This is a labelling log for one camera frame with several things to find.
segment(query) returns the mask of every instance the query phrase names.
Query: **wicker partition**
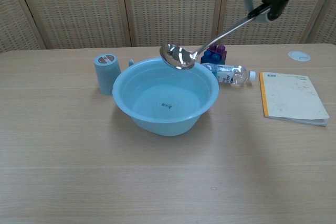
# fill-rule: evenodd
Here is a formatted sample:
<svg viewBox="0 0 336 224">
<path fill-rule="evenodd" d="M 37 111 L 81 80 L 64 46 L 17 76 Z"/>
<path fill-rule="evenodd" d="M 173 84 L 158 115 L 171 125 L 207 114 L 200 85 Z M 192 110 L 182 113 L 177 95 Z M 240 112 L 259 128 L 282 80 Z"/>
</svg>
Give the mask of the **wicker partition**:
<svg viewBox="0 0 336 224">
<path fill-rule="evenodd" d="M 133 46 L 199 45 L 210 39 L 221 0 L 125 0 Z"/>
<path fill-rule="evenodd" d="M 328 8 L 313 42 L 336 45 L 336 0 L 333 0 Z"/>
<path fill-rule="evenodd" d="M 255 6 L 261 0 L 254 0 Z M 229 28 L 246 15 L 243 0 L 224 0 L 221 27 Z M 319 0 L 290 0 L 283 15 L 272 24 L 252 22 L 226 37 L 225 44 L 295 44 L 299 43 Z"/>
<path fill-rule="evenodd" d="M 48 48 L 130 46 L 118 0 L 27 2 Z"/>
<path fill-rule="evenodd" d="M 24 4 L 20 0 L 0 0 L 0 52 L 44 48 Z"/>
</svg>

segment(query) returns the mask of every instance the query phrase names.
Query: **white round object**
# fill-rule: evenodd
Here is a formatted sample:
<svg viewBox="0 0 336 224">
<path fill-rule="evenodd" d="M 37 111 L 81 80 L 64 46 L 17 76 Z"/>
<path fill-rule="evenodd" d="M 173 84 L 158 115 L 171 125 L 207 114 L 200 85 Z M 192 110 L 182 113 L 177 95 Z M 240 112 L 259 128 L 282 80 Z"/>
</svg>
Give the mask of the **white round object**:
<svg viewBox="0 0 336 224">
<path fill-rule="evenodd" d="M 309 61 L 311 59 L 309 54 L 300 51 L 291 51 L 288 53 L 288 56 L 297 61 Z"/>
<path fill-rule="evenodd" d="M 255 73 L 254 71 L 250 71 L 249 81 L 254 81 L 256 77 L 257 77 L 257 73 Z"/>
</svg>

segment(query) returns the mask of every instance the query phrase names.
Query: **plastic water bottle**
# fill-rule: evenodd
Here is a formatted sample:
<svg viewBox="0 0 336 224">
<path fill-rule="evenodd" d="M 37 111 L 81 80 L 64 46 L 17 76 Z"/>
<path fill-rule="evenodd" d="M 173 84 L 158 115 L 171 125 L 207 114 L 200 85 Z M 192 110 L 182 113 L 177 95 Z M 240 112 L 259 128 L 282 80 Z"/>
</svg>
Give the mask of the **plastic water bottle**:
<svg viewBox="0 0 336 224">
<path fill-rule="evenodd" d="M 246 81 L 256 79 L 256 73 L 246 70 L 243 66 L 217 65 L 212 63 L 203 63 L 202 65 L 215 75 L 218 82 L 241 85 Z"/>
</svg>

